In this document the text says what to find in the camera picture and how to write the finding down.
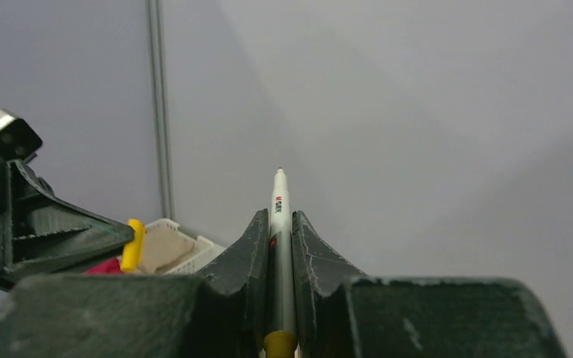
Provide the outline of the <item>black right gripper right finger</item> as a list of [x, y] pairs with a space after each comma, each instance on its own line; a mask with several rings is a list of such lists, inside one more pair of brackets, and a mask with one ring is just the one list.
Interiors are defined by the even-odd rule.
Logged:
[[375, 277], [292, 215], [305, 357], [565, 357], [544, 306], [505, 277]]

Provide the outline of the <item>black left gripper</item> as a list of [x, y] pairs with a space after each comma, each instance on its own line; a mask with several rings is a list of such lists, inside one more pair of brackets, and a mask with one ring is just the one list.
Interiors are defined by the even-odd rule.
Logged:
[[10, 290], [5, 273], [62, 271], [116, 256], [133, 238], [127, 224], [58, 198], [23, 161], [0, 158], [0, 291]]

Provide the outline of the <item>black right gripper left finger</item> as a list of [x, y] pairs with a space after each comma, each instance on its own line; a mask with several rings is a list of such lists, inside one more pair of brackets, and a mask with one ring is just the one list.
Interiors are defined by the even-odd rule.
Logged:
[[195, 274], [25, 278], [0, 309], [0, 357], [257, 357], [268, 220]]

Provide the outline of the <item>white marker pen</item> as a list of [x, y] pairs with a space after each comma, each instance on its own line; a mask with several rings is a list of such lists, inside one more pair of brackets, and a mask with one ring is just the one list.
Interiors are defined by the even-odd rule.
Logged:
[[274, 254], [274, 280], [268, 333], [263, 339], [267, 357], [294, 357], [298, 345], [292, 267], [292, 216], [287, 176], [274, 176], [269, 216], [269, 247]]

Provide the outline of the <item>yellow marker cap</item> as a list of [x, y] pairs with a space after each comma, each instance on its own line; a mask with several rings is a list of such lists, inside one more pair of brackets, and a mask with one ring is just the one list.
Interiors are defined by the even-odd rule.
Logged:
[[134, 237], [124, 246], [120, 260], [120, 269], [126, 274], [133, 273], [141, 263], [146, 235], [145, 225], [140, 220], [129, 219], [127, 225], [132, 228]]

